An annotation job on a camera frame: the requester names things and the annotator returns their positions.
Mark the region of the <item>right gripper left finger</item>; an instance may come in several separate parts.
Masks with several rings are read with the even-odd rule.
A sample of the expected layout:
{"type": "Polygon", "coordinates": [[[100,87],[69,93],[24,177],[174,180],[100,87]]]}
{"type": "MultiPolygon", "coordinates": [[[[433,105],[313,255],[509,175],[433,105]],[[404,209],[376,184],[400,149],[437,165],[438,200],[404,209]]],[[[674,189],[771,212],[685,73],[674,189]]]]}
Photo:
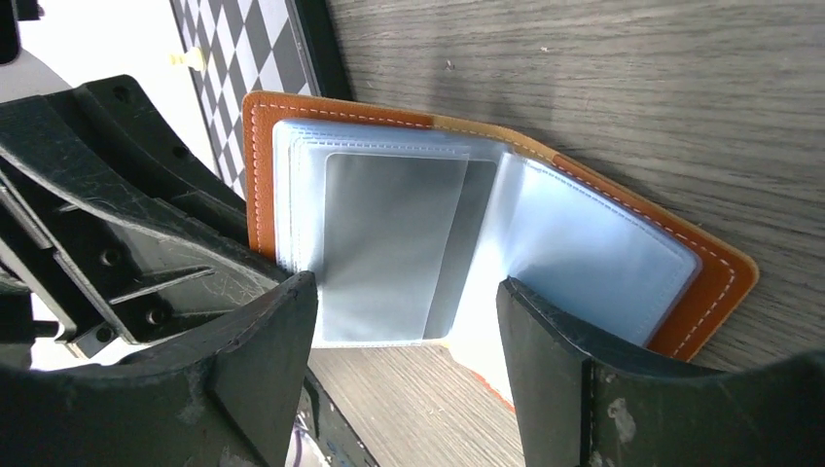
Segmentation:
{"type": "Polygon", "coordinates": [[[318,309],[299,272],[247,305],[124,357],[158,389],[137,402],[141,466],[282,466],[318,309]]]}

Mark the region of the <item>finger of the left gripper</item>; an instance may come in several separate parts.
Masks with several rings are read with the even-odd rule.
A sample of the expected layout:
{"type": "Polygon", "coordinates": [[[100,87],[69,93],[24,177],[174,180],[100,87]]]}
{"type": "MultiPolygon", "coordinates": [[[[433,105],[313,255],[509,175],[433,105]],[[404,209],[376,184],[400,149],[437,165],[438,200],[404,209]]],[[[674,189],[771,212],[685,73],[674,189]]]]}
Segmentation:
{"type": "Polygon", "coordinates": [[[1,296],[37,295],[57,341],[161,341],[285,277],[129,76],[2,104],[1,296]]]}

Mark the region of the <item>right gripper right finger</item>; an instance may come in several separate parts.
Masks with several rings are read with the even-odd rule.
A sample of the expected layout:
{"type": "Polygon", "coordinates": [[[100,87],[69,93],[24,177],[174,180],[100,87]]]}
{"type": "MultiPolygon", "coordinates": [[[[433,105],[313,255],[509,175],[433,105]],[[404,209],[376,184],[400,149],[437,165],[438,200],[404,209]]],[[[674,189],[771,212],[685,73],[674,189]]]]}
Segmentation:
{"type": "Polygon", "coordinates": [[[624,341],[557,308],[513,277],[499,284],[496,310],[529,466],[589,464],[599,366],[642,377],[713,373],[624,341]]]}

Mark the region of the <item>brown leather card holder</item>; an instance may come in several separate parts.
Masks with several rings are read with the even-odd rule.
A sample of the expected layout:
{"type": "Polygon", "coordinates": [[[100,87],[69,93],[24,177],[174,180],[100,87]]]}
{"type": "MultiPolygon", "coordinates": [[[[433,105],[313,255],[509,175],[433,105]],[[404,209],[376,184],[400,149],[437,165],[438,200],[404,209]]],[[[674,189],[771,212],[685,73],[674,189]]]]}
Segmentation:
{"type": "Polygon", "coordinates": [[[692,359],[752,290],[756,263],[652,201],[504,126],[274,91],[242,107],[253,250],[290,272],[323,258],[327,160],[335,154],[497,165],[452,327],[440,345],[511,399],[495,295],[513,277],[634,345],[692,359]]]}

